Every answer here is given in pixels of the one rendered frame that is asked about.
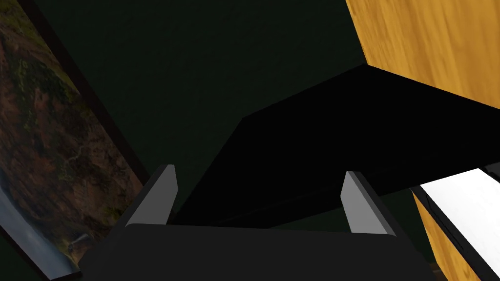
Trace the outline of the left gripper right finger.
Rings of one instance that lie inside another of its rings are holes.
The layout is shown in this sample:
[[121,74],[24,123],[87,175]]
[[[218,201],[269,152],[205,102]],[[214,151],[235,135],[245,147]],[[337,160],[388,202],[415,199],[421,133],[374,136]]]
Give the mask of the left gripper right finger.
[[345,175],[340,198],[351,232],[395,235],[366,188],[352,171]]

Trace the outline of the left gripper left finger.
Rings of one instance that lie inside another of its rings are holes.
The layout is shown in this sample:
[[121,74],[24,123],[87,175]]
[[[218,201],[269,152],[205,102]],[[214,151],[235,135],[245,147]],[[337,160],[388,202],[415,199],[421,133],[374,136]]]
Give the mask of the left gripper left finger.
[[165,225],[177,193],[178,184],[175,166],[173,164],[159,166],[133,204],[124,213],[125,225]]

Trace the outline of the black box-shaped furniture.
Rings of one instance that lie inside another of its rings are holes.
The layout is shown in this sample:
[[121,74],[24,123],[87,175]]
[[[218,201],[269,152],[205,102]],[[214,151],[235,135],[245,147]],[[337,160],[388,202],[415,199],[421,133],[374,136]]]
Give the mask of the black box-shaped furniture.
[[242,118],[176,214],[271,228],[338,208],[346,173],[382,196],[500,161],[500,109],[363,64]]

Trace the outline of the dark-framed landscape picture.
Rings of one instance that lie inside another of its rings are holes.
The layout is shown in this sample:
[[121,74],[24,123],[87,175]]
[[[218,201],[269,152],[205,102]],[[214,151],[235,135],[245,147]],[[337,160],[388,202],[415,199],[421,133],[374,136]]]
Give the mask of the dark-framed landscape picture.
[[41,281],[73,281],[143,187],[25,9],[0,0],[0,237]]

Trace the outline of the white panel with black frame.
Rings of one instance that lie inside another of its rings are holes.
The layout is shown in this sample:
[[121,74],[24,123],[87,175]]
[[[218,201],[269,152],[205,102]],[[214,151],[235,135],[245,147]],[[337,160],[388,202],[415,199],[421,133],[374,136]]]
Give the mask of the white panel with black frame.
[[447,281],[500,281],[500,162],[412,193]]

